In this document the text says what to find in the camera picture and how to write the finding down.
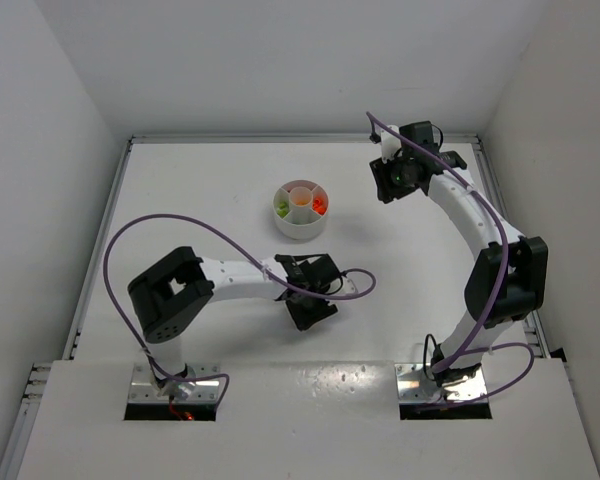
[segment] small colored pieces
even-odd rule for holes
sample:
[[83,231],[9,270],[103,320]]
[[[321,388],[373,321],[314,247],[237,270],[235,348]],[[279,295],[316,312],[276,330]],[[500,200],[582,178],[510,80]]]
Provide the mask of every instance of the small colored pieces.
[[324,202],[320,197],[316,197],[313,200],[313,211],[319,213],[320,215],[327,213],[327,207],[324,205]]
[[276,213],[281,218],[286,217],[289,213],[289,204],[287,202],[280,202],[276,207]]

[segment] white enclosure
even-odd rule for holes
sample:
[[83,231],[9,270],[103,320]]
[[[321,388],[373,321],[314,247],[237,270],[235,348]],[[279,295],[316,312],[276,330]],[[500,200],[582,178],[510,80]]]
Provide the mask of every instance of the white enclosure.
[[600,468],[600,0],[0,1],[0,457],[132,135],[366,132],[365,110],[485,135],[549,244],[541,314]]
[[600,467],[600,1],[553,2],[486,140],[512,220],[549,244],[543,324]]
[[32,1],[0,1],[0,458],[62,353],[120,146]]
[[544,0],[36,0],[115,132],[483,129]]
[[[471,145],[447,148],[482,188]],[[142,355],[95,269],[75,360],[54,364],[18,480],[596,479],[559,360],[538,360],[517,388],[494,397],[491,420],[400,420],[394,364],[419,361],[426,333],[451,333],[465,311],[473,255],[421,192],[391,205],[374,198],[368,161],[378,152],[369,142],[135,144],[104,218],[107,239],[140,215],[177,212],[212,220],[256,257],[328,252],[340,268],[374,272],[378,286],[338,302],[336,315],[305,332],[270,300],[207,304],[181,338],[184,358],[218,361],[231,375],[216,421],[122,421]],[[227,172],[241,181],[227,183]],[[286,178],[311,178],[330,192],[329,224],[311,241],[289,240],[273,224],[271,193]],[[240,258],[188,223],[137,225],[109,264],[126,311],[130,279],[181,245]],[[363,276],[351,278],[366,286]],[[517,323],[498,343],[524,335]],[[523,349],[486,358],[490,389],[527,360]]]

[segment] cable connector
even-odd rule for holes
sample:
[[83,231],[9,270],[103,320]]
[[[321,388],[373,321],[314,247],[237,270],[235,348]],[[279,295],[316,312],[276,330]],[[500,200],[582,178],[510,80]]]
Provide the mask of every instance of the cable connector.
[[263,280],[272,280],[271,276],[269,275],[269,272],[271,271],[271,267],[269,265],[267,265],[266,263],[261,263],[260,264],[260,268],[259,270],[262,272],[262,279]]
[[382,141],[382,138],[376,132],[376,124],[373,123],[373,121],[371,121],[371,135],[369,135],[369,140],[371,140],[371,143],[373,144],[378,144]]

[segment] red object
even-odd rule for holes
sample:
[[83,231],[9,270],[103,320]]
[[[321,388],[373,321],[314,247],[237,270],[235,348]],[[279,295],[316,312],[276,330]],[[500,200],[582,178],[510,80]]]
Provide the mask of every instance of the red object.
[[321,198],[314,198],[313,200],[313,210],[320,215],[324,215],[327,213],[327,207],[324,206],[324,202]]
[[169,399],[169,411],[175,415],[176,417],[178,417],[180,420],[193,420],[193,415],[191,415],[189,412],[184,412],[182,415],[180,414],[180,412],[178,412],[175,407],[173,406],[173,398]]

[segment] green object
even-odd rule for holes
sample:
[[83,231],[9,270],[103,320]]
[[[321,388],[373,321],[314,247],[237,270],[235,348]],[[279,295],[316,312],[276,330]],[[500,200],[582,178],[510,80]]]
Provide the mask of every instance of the green object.
[[276,213],[279,217],[286,217],[289,213],[289,205],[287,202],[280,202],[276,207]]

